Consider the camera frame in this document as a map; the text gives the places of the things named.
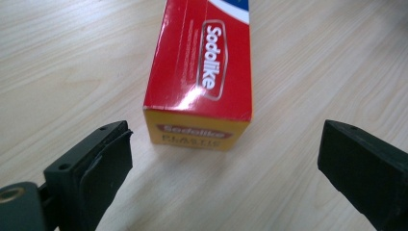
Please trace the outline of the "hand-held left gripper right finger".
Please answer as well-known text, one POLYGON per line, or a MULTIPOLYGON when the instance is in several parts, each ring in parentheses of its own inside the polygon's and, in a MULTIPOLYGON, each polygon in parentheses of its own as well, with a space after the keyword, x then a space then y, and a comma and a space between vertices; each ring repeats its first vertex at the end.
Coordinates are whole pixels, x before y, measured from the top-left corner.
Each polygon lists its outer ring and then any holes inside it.
POLYGON ((378 231, 408 231, 408 153, 370 133, 324 122, 318 168, 378 231))

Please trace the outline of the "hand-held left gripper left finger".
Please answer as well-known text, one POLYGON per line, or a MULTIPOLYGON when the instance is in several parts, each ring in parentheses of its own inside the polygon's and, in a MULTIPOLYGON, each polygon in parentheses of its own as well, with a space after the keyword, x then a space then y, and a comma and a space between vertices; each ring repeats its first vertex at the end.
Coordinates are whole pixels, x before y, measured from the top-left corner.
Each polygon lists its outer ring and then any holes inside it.
POLYGON ((95 231, 133 167, 131 136, 125 120, 104 125, 45 169, 61 231, 95 231))

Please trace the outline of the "red and yellow cardboard box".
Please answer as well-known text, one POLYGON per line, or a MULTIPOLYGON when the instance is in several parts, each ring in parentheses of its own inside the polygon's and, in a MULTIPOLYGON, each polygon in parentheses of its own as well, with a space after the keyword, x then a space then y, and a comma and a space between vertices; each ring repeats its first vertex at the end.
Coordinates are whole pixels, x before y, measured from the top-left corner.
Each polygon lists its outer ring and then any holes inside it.
POLYGON ((143 114, 156 144, 235 144, 253 117, 249 0, 166 0, 143 114))

